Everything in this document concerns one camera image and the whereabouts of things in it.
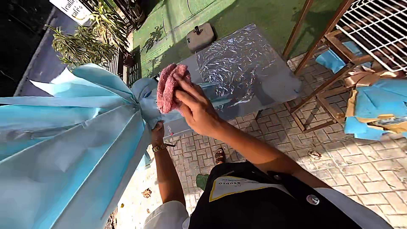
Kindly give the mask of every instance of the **gold wristwatch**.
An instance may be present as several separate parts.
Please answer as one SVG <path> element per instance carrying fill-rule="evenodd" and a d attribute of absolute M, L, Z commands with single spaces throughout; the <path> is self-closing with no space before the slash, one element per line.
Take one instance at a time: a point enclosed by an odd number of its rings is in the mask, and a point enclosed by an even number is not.
<path fill-rule="evenodd" d="M 153 152 L 155 153 L 155 152 L 157 152 L 158 150 L 163 150 L 163 149 L 165 149 L 165 148 L 167 148 L 167 144 L 161 144 L 161 145 L 157 145 L 157 146 L 154 146 L 153 147 Z"/>

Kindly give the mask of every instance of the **hand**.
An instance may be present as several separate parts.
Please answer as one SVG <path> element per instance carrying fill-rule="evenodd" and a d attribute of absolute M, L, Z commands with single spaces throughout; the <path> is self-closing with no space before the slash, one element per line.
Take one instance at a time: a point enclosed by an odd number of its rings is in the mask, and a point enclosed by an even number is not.
<path fill-rule="evenodd" d="M 188 84 L 177 74 L 174 78 L 182 88 L 175 91 L 175 97 L 183 103 L 179 109 L 188 125 L 198 134 L 217 138 L 226 122 L 219 117 L 198 85 Z"/>
<path fill-rule="evenodd" d="M 151 144 L 158 146 L 164 144 L 162 140 L 164 138 L 164 124 L 162 121 L 157 122 L 154 129 L 151 131 Z"/>

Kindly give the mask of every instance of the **white wire rack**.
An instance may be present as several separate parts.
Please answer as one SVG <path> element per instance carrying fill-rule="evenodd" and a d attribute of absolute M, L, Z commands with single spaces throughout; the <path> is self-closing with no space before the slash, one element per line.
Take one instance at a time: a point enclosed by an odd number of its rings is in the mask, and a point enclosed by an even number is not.
<path fill-rule="evenodd" d="M 407 70 L 407 0 L 358 0 L 339 20 L 341 30 L 389 71 Z"/>

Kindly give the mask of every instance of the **brick paving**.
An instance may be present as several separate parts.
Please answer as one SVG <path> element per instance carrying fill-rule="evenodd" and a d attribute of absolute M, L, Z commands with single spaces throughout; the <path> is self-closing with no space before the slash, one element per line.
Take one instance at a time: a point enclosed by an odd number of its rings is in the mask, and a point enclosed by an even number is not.
<path fill-rule="evenodd" d="M 287 63 L 295 68 L 303 55 Z M 315 61 L 309 61 L 300 79 L 301 97 L 332 77 Z M 346 111 L 349 93 L 327 98 L 336 109 Z M 294 106 L 301 99 L 290 101 Z M 302 107 L 297 115 L 310 127 L 329 121 L 315 100 Z M 398 135 L 383 136 L 381 141 L 355 139 L 343 132 L 343 124 L 303 134 L 284 105 L 263 110 L 255 119 L 253 114 L 230 120 L 230 124 L 275 146 L 304 169 L 334 189 L 363 204 L 383 217 L 395 228 L 407 227 L 407 139 Z M 229 145 L 194 132 L 168 139 L 176 145 L 169 147 L 174 165 L 184 189 L 187 210 L 191 213 L 202 190 L 196 187 L 196 175 L 208 174 L 214 167 L 214 151 L 223 148 L 227 162 L 245 161 Z M 321 157 L 310 156 L 318 152 Z"/>

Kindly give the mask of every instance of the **silver foil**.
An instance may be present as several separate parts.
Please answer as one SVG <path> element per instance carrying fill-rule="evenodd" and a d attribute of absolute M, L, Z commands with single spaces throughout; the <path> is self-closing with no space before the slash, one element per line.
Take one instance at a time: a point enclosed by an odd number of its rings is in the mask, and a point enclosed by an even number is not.
<path fill-rule="evenodd" d="M 227 98 L 226 108 L 250 101 L 255 85 L 269 74 L 267 69 L 279 58 L 276 51 L 249 24 L 197 53 L 199 73 L 204 82 L 221 82 L 209 98 Z"/>

